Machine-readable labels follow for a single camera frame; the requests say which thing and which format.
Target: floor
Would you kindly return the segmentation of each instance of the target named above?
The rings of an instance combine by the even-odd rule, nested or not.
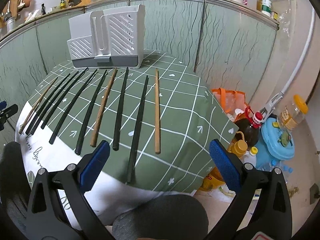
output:
[[[306,121],[303,121],[292,132],[295,142],[295,156],[287,161],[289,167],[293,168],[293,173],[288,179],[288,190],[293,193],[291,197],[292,209],[292,235],[304,224],[311,214],[316,203],[310,205],[309,189],[314,183],[320,182],[320,162],[316,154],[316,146],[310,133]],[[195,197],[202,203],[209,218],[209,230],[219,221],[223,213],[229,206],[229,199],[223,196],[207,192],[198,191]],[[245,227],[251,214],[247,212],[239,228]]]

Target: table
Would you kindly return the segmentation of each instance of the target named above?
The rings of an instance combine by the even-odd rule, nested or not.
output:
[[[161,154],[159,155],[154,152],[155,68],[159,71],[160,87]],[[54,67],[24,106],[17,128],[23,123],[31,106],[51,80],[58,76],[55,83],[57,85],[59,80],[74,71],[71,61]],[[30,186],[40,168],[45,167],[48,171],[62,170],[70,163],[78,163],[83,155],[93,152],[94,148],[90,146],[91,133],[101,97],[113,70],[108,72],[96,99],[81,155],[74,153],[78,133],[92,95],[105,71],[103,69],[97,72],[77,99],[54,144],[48,143],[64,109],[93,71],[89,69],[71,88],[43,130],[39,125],[32,136],[19,135],[16,132],[16,141],[21,144]],[[101,140],[107,140],[112,145],[124,73],[125,69],[118,69],[103,114],[98,144]],[[149,83],[135,164],[135,180],[129,186],[125,183],[127,165],[135,118],[146,75],[149,76]],[[141,67],[129,69],[119,150],[111,149],[103,172],[99,175],[93,189],[85,193],[85,197],[101,221],[108,225],[117,215],[159,195],[194,194],[203,178],[214,167],[208,152],[209,143],[214,138],[218,138],[227,147],[236,131],[236,125],[229,121],[216,98],[205,86],[205,82],[200,80],[190,67],[165,52],[145,50]],[[59,194],[72,226],[77,227],[77,221],[64,191],[59,191]]]

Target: blue gripper pad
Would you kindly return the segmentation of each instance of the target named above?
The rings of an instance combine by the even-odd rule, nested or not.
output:
[[[241,190],[240,174],[226,155],[226,152],[226,149],[218,140],[211,141],[209,153],[213,162],[217,166],[228,188],[239,193]]]
[[[102,141],[92,153],[91,160],[80,174],[80,191],[82,193],[90,191],[96,182],[103,166],[110,156],[110,145],[107,141]]]
[[[7,107],[7,102],[6,102],[6,101],[0,102],[0,111],[2,111],[3,109],[5,109],[6,107]]]

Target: plastic bag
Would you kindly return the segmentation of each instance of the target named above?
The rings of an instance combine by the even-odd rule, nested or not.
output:
[[[227,114],[231,121],[235,121],[237,117],[236,109],[245,111],[248,106],[245,102],[245,93],[235,90],[225,90],[223,88],[212,89],[212,93],[217,98],[223,111]]]

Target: white grid pattern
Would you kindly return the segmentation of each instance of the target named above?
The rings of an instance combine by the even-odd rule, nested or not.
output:
[[[153,64],[155,64],[157,61],[160,61],[161,57],[159,57],[159,59],[155,60],[155,62],[154,62]],[[164,75],[165,72],[170,68],[170,66],[173,64],[173,62],[174,62],[175,60],[176,60],[176,58],[170,63],[170,65],[168,66],[167,69],[164,69],[164,68],[163,68],[165,71],[164,71],[164,73],[163,73],[159,78],[163,78],[163,75]],[[132,81],[132,83],[131,83],[127,88],[129,88],[133,83],[142,84],[142,83],[140,83],[140,82],[137,82],[136,80],[137,80],[140,76],[142,76],[143,74],[145,74],[151,67],[154,67],[153,64],[152,64],[152,65],[148,65],[149,67],[147,68],[147,70],[146,70],[145,72],[140,72],[140,71],[131,69],[131,70],[136,71],[137,73],[141,73],[141,74],[140,74],[137,78],[135,78],[134,80],[128,79],[128,80]],[[63,68],[71,69],[71,70],[75,71],[73,68],[68,68],[67,65],[64,65],[64,66],[60,65],[60,66],[63,67]],[[191,175],[195,176],[195,178],[194,178],[194,180],[193,180],[193,182],[194,182],[197,177],[203,179],[203,177],[199,176],[199,173],[200,173],[200,171],[201,171],[211,160],[210,160],[197,174],[194,174],[194,173],[192,173],[192,172],[189,171],[189,168],[190,168],[190,166],[191,166],[192,163],[189,165],[189,167],[188,167],[187,170],[184,170],[184,169],[182,169],[182,168],[180,168],[180,167],[177,167],[177,166],[173,165],[173,163],[174,163],[174,161],[176,160],[176,158],[178,157],[178,154],[180,153],[180,151],[181,151],[181,149],[182,149],[182,147],[183,147],[183,144],[184,144],[186,138],[190,139],[191,141],[193,141],[194,143],[196,143],[198,146],[201,147],[201,150],[200,150],[199,153],[194,157],[194,159],[192,160],[192,162],[195,160],[195,158],[196,158],[202,151],[205,151],[206,153],[209,154],[209,152],[204,148],[205,146],[201,146],[196,140],[194,140],[193,138],[191,138],[190,136],[187,135],[188,129],[189,129],[189,126],[190,126],[190,122],[191,122],[191,118],[192,118],[192,114],[196,114],[196,115],[198,115],[201,119],[206,120],[204,117],[200,116],[197,112],[194,111],[194,106],[195,106],[196,98],[197,98],[197,97],[205,97],[205,96],[198,95],[199,87],[203,87],[203,88],[206,88],[206,87],[200,86],[200,78],[199,78],[196,94],[195,94],[195,95],[189,94],[189,95],[195,96],[195,100],[194,100],[194,104],[193,104],[192,110],[168,106],[169,101],[170,101],[170,99],[171,99],[171,97],[172,97],[172,95],[173,95],[174,92],[183,93],[183,92],[175,91],[176,88],[177,88],[177,86],[178,86],[178,84],[181,82],[182,76],[183,76],[184,74],[188,74],[188,73],[185,73],[185,70],[186,70],[187,66],[183,66],[183,67],[185,67],[185,69],[184,69],[183,72],[174,71],[174,72],[181,73],[181,77],[180,77],[180,79],[179,79],[179,81],[178,81],[178,83],[177,83],[177,85],[176,85],[176,87],[175,87],[174,90],[165,89],[165,90],[171,91],[172,93],[171,93],[171,96],[170,96],[167,104],[166,104],[166,105],[161,105],[161,106],[164,106],[165,109],[166,109],[166,108],[173,108],[173,109],[181,109],[181,110],[186,110],[186,111],[190,111],[190,112],[191,112],[191,114],[190,114],[190,119],[189,119],[189,123],[188,123],[188,127],[187,127],[187,131],[186,131],[185,134],[179,133],[179,132],[175,132],[175,131],[171,131],[171,130],[168,130],[168,129],[161,128],[161,130],[163,130],[163,131],[167,131],[167,132],[170,132],[170,133],[183,135],[183,136],[184,136],[183,143],[182,143],[182,145],[181,145],[181,147],[180,147],[180,149],[179,149],[179,151],[178,151],[177,155],[175,156],[175,159],[173,160],[172,163],[168,163],[168,162],[166,162],[166,161],[164,161],[164,160],[162,160],[162,159],[160,159],[160,158],[158,158],[158,157],[156,157],[156,156],[153,156],[153,155],[150,155],[150,154],[148,154],[148,153],[145,153],[145,152],[144,152],[144,151],[145,151],[145,148],[146,148],[146,146],[148,145],[148,143],[149,143],[149,141],[150,141],[150,139],[151,139],[151,137],[152,137],[152,135],[153,135],[153,133],[154,133],[154,129],[153,129],[153,132],[152,132],[152,134],[150,135],[147,143],[146,143],[145,146],[143,147],[143,150],[142,150],[142,151],[140,151],[140,150],[137,151],[138,153],[140,153],[140,155],[139,155],[139,158],[137,159],[136,165],[137,165],[140,157],[141,157],[142,155],[146,155],[146,156],[148,156],[148,157],[154,158],[154,159],[156,159],[156,160],[158,160],[158,161],[160,161],[160,162],[162,162],[162,163],[164,163],[164,164],[166,164],[166,165],[169,166],[169,167],[168,167],[168,170],[167,170],[167,172],[165,173],[165,175],[163,176],[163,178],[164,178],[164,177],[166,176],[166,174],[169,172],[170,168],[173,167],[173,168],[176,168],[176,169],[178,169],[178,170],[180,170],[180,171],[185,172],[186,174],[191,174]],[[64,78],[64,76],[59,75],[59,74],[56,73],[58,70],[56,70],[55,72],[52,72],[52,71],[51,71],[52,74],[50,74],[50,75],[49,75],[48,77],[46,77],[45,79],[49,78],[49,77],[50,77],[51,75],[53,75],[53,74],[56,74],[56,75],[61,76],[61,77]],[[95,82],[93,82],[92,84],[90,83],[89,86],[97,86],[97,85],[94,84]],[[151,86],[151,88],[149,89],[149,91],[147,92],[147,94],[151,91],[152,87],[154,87],[154,86],[155,86],[155,84]],[[106,88],[107,88],[107,87],[103,87],[103,88],[101,89],[101,91],[99,92],[99,94],[100,94],[101,92],[103,92]],[[134,97],[134,98],[137,98],[137,99],[140,99],[139,97],[136,97],[136,96],[133,96],[133,95],[130,95],[130,94],[125,94],[125,95],[131,96],[131,97]],[[110,107],[111,107],[111,105],[117,100],[118,97],[116,97],[116,99],[115,99],[108,107],[105,108],[105,111],[104,111],[104,112],[106,112],[107,110],[110,110],[110,111],[116,113],[116,111],[110,109]],[[90,100],[88,100],[88,99],[86,99],[86,98],[82,98],[82,99],[88,101],[87,105],[86,105],[75,117],[73,117],[73,116],[71,116],[70,114],[68,114],[68,116],[70,116],[70,117],[72,118],[72,121],[75,120],[75,121],[79,122],[80,124],[82,124],[82,122],[79,121],[76,117],[77,117],[77,116],[88,106],[88,104],[90,103]],[[133,115],[133,113],[136,111],[136,109],[139,107],[139,105],[140,105],[140,103],[136,106],[136,108],[135,108],[134,111],[130,114],[130,116],[127,116],[127,115],[125,115],[125,114],[122,115],[122,116],[126,117],[127,120],[125,121],[125,123],[123,124],[123,126],[121,127],[121,129],[125,126],[125,124],[128,122],[129,119],[136,121],[136,119],[133,118],[132,115]],[[60,110],[60,113],[61,113],[61,112],[64,112],[64,109],[65,109],[67,106],[65,106],[63,109],[61,109],[60,107],[58,107],[58,109]],[[212,118],[213,111],[212,111],[212,113],[211,113],[210,122],[208,122],[208,121],[206,120],[206,122],[209,124],[209,129],[208,129],[208,134],[207,134],[206,143],[207,143],[207,140],[208,140],[208,135],[209,135],[209,130],[210,130],[210,128],[213,128],[213,129],[215,130],[215,132],[216,132],[218,135],[220,135],[220,140],[223,139],[223,140],[225,140],[227,143],[229,143],[229,142],[228,142],[225,138],[223,138],[223,136],[222,136],[222,133],[223,133],[226,125],[228,124],[228,122],[225,124],[225,126],[224,126],[221,134],[218,133],[217,130],[211,125],[211,118]],[[154,125],[152,125],[152,124],[149,124],[149,123],[146,123],[146,122],[142,122],[142,123],[154,128]],[[92,126],[90,126],[90,127],[87,126],[88,131],[86,132],[85,135],[87,135],[90,130],[93,130],[92,127],[94,126],[94,124],[93,124]],[[110,144],[113,142],[113,138],[110,138],[110,137],[108,137],[108,136],[106,136],[106,135],[104,135],[104,134],[102,134],[102,133],[100,133],[100,132],[99,132],[99,134],[100,134],[101,136],[103,136],[103,137],[111,140]],[[130,146],[125,145],[125,144],[123,144],[123,143],[120,143],[120,145],[123,146],[123,147],[126,147],[126,148],[128,148],[128,149],[131,148]],[[156,187],[161,183],[161,181],[163,180],[163,178],[159,181],[159,183],[155,186],[155,188],[154,188],[153,190],[156,189]]]

